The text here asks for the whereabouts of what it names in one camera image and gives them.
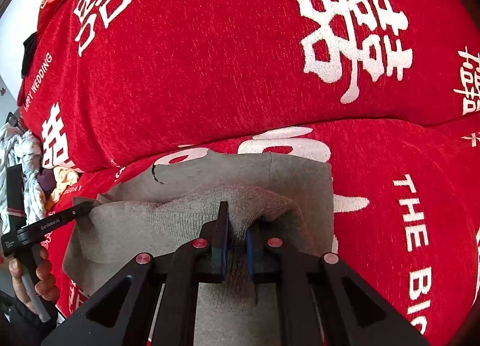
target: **human hand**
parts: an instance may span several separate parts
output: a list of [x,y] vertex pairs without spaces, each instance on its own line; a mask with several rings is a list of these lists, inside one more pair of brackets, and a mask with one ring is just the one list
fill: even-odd
[[[43,247],[40,249],[40,257],[43,259],[37,267],[37,277],[40,281],[35,285],[35,290],[45,300],[52,301],[56,304],[60,297],[60,290],[55,285],[57,281],[55,276],[51,274],[52,263],[48,260],[49,252]],[[25,290],[25,286],[23,286],[22,264],[18,259],[13,259],[8,264],[8,268],[11,274],[11,283],[17,298],[25,304],[30,311],[36,314],[37,312],[35,311],[33,303]]]

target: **gray fabric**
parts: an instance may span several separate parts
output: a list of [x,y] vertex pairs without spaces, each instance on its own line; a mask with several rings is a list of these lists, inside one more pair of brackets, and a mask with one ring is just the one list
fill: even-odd
[[233,240],[227,280],[201,284],[195,344],[280,344],[275,288],[255,304],[244,258],[246,228],[272,222],[280,237],[315,255],[330,251],[333,194],[330,166],[290,155],[223,155],[159,165],[98,197],[103,205],[78,219],[63,268],[92,294],[139,252],[173,252],[198,237],[229,202]]

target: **red bedspread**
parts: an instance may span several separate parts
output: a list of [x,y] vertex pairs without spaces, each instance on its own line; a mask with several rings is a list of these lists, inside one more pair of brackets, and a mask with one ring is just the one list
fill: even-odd
[[333,249],[440,346],[478,291],[479,51],[459,0],[65,0],[22,113],[86,172],[56,210],[208,149],[330,162]]

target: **yellow cloth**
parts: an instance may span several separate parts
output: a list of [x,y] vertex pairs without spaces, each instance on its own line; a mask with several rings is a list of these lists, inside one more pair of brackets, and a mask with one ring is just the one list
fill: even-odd
[[53,190],[50,197],[47,198],[45,210],[50,211],[51,207],[60,200],[60,196],[68,186],[74,185],[78,182],[78,173],[67,167],[54,167],[53,175],[57,181],[57,187]]

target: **triangular cutout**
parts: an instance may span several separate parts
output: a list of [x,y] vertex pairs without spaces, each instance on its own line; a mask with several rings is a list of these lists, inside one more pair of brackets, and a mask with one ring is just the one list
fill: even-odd
[[386,318],[383,309],[376,305],[350,277],[342,277],[342,285],[360,327],[368,327]]
[[105,327],[114,327],[130,285],[129,277],[123,279],[114,290],[87,313],[87,319]]

